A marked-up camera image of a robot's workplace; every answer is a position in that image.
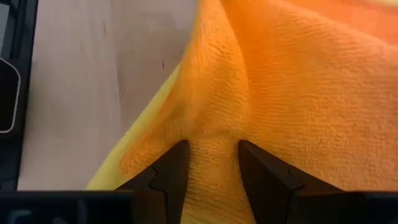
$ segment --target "orange microfiber towel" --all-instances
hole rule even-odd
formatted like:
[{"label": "orange microfiber towel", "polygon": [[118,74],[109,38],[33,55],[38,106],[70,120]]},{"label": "orange microfiber towel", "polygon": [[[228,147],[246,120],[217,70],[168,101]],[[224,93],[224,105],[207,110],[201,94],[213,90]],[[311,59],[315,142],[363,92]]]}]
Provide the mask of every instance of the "orange microfiber towel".
[{"label": "orange microfiber towel", "polygon": [[90,189],[114,189],[182,139],[184,223],[254,223],[247,139],[345,190],[398,190],[398,8],[350,0],[201,0],[180,67]]}]

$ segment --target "towel texture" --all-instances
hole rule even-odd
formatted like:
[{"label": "towel texture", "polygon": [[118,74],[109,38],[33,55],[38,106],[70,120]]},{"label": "towel texture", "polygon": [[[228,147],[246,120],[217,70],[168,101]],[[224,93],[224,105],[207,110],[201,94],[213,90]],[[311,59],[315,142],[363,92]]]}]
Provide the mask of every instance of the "towel texture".
[{"label": "towel texture", "polygon": [[398,190],[398,11],[339,0],[202,0],[174,74],[90,189],[114,189],[188,139],[184,223],[254,223],[248,139],[345,190]]}]

